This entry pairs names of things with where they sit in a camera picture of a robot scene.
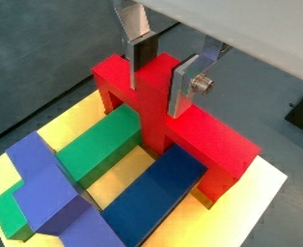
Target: yellow base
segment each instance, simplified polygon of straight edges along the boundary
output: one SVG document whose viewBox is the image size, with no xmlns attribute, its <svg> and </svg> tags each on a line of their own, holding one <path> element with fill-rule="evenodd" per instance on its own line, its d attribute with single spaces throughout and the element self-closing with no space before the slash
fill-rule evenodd
<svg viewBox="0 0 303 247">
<path fill-rule="evenodd" d="M 96 91 L 37 132 L 59 151 L 104 116 L 104 107 Z M 152 163 L 154 158 L 142 147 L 136 147 L 92 185 L 88 191 L 102 208 L 111 204 Z M 258 156 L 242 180 L 211 210 L 192 194 L 188 194 L 143 246 L 240 246 L 286 179 L 286 174 Z M 20 176 L 11 159 L 3 154 L 0 195 L 19 180 Z M 0 228 L 0 236 L 7 247 L 63 246 L 57 237 L 43 234 L 36 234 L 27 242 L 21 242 L 8 240 Z"/>
</svg>

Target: metal plate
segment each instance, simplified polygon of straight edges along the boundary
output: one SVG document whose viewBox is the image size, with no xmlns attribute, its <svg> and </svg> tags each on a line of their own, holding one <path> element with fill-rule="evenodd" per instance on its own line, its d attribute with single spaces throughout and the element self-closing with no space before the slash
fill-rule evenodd
<svg viewBox="0 0 303 247">
<path fill-rule="evenodd" d="M 303 2 L 136 0 L 303 79 Z"/>
</svg>

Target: toy block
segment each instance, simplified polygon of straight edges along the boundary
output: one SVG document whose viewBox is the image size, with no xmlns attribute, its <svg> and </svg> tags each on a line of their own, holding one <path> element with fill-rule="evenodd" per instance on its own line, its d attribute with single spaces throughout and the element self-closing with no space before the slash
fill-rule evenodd
<svg viewBox="0 0 303 247">
<path fill-rule="evenodd" d="M 48 166 L 60 166 L 53 150 L 36 131 L 28 134 L 7 149 L 7 154 L 11 157 L 25 183 L 28 183 Z"/>
<path fill-rule="evenodd" d="M 102 212 L 127 246 L 139 246 L 187 195 L 207 167 L 172 145 Z"/>
<path fill-rule="evenodd" d="M 25 241 L 33 236 L 33 231 L 28 226 L 28 221 L 20 210 L 13 192 L 23 187 L 23 181 L 17 182 L 0 195 L 0 226 L 8 239 Z"/>
<path fill-rule="evenodd" d="M 95 208 L 86 211 L 59 238 L 65 247 L 126 247 Z"/>
<path fill-rule="evenodd" d="M 124 104 L 57 153 L 57 159 L 87 189 L 140 143 L 139 116 Z"/>
<path fill-rule="evenodd" d="M 143 143 L 152 151 L 163 155 L 172 145 L 167 138 L 166 120 L 168 115 L 168 98 L 171 68 L 179 61 L 163 54 L 135 75 Z"/>
<path fill-rule="evenodd" d="M 199 189 L 216 202 L 242 178 L 260 148 L 196 105 L 178 119 L 168 117 L 167 125 L 170 138 L 208 165 Z"/>
<path fill-rule="evenodd" d="M 60 235 L 92 206 L 57 166 L 43 169 L 15 192 L 15 198 L 32 231 L 49 235 Z"/>
<path fill-rule="evenodd" d="M 122 102 L 135 105 L 144 145 L 162 154 L 175 142 L 208 166 L 199 188 L 216 202 L 243 176 L 260 148 L 198 106 L 178 119 L 167 115 L 171 72 L 178 64 L 171 55 L 162 54 L 135 74 L 132 93 L 127 61 L 112 56 L 94 68 L 95 80 L 107 111 Z"/>
<path fill-rule="evenodd" d="M 115 54 L 94 67 L 94 74 L 106 112 L 111 113 L 123 102 L 138 111 L 136 91 L 131 88 L 130 62 Z"/>
</svg>

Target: red cross-shaped block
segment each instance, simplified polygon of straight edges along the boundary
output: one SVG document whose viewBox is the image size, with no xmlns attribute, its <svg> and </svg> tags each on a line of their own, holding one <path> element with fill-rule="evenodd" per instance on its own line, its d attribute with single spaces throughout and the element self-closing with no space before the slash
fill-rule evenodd
<svg viewBox="0 0 303 247">
<path fill-rule="evenodd" d="M 94 68 L 96 85 L 107 113 L 123 102 L 139 113 L 143 143 L 156 154 L 175 142 L 208 166 L 199 189 L 216 202 L 243 176 L 260 148 L 196 105 L 178 119 L 168 115 L 171 71 L 178 64 L 171 55 L 162 54 L 136 73 L 135 91 L 130 62 L 114 55 Z"/>
</svg>

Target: dark blue block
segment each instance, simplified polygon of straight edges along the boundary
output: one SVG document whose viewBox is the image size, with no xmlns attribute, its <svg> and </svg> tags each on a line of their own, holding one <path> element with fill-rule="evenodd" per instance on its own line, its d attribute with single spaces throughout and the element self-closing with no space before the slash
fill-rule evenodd
<svg viewBox="0 0 303 247">
<path fill-rule="evenodd" d="M 15 192 L 15 197 L 32 230 L 51 235 L 60 235 L 92 207 L 52 165 Z"/>
<path fill-rule="evenodd" d="M 65 247 L 126 246 L 95 208 L 90 208 L 59 238 Z"/>
<path fill-rule="evenodd" d="M 28 183 L 49 165 L 60 166 L 53 150 L 37 132 L 27 135 L 7 149 L 21 179 Z"/>
<path fill-rule="evenodd" d="M 207 167 L 174 145 L 102 212 L 127 246 L 139 246 L 171 213 Z"/>
</svg>

